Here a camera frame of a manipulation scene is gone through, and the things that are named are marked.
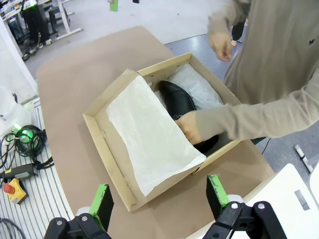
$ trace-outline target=human hand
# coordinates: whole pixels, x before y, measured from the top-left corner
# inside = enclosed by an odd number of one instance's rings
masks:
[[[217,54],[221,61],[230,61],[231,59],[231,38],[228,32],[215,32],[208,36],[210,47]]]
[[[203,138],[201,137],[199,129],[196,125],[196,111],[191,111],[184,114],[175,122],[192,145],[203,141]]]

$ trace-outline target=sweatshirt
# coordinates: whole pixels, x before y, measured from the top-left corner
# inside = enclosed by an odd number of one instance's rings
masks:
[[[280,137],[319,119],[319,0],[222,0],[209,33],[229,32],[249,14],[242,51],[225,76],[242,104],[198,111],[204,139]]]

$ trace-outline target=shoe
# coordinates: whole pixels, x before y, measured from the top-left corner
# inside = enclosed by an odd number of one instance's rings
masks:
[[[196,110],[190,95],[178,85],[169,81],[160,81],[158,88],[166,105],[166,110],[173,120],[178,120],[184,114]],[[201,153],[205,153],[210,150],[217,141],[218,135],[195,144],[194,147]]]

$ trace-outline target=blue floor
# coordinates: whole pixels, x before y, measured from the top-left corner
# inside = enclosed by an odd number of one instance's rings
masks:
[[[222,62],[217,59],[215,53],[208,45],[207,35],[200,35],[188,39],[166,44],[176,56],[192,52],[209,70],[211,70],[220,80],[224,80],[225,72],[229,62]],[[242,49],[242,43],[237,43],[232,47],[232,59]],[[298,144],[308,159],[319,154],[319,123],[297,133],[281,138],[272,138],[263,154],[269,165],[275,172],[280,171],[287,163],[293,164],[305,182],[308,181],[309,172],[299,156],[294,150],[294,145]],[[258,143],[256,146],[262,152],[266,146],[268,138]]]

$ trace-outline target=cardboard box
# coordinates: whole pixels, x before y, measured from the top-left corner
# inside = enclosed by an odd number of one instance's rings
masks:
[[[239,143],[238,140],[229,142],[211,155],[208,155],[207,159],[201,165],[166,179],[157,185],[146,197],[140,191],[126,146],[113,124],[108,120],[106,108],[110,102],[112,102],[112,100],[136,78],[136,76],[143,76],[149,85],[151,85],[152,90],[156,91],[158,81],[168,79],[176,71],[178,66],[186,63],[189,63],[211,84],[224,103],[232,105],[240,103],[215,75],[213,75],[191,53],[187,53],[139,70],[138,72],[126,70],[103,92],[103,94],[92,104],[90,109],[83,115],[102,161],[129,211],[135,210],[146,204],[187,175],[201,170]]]

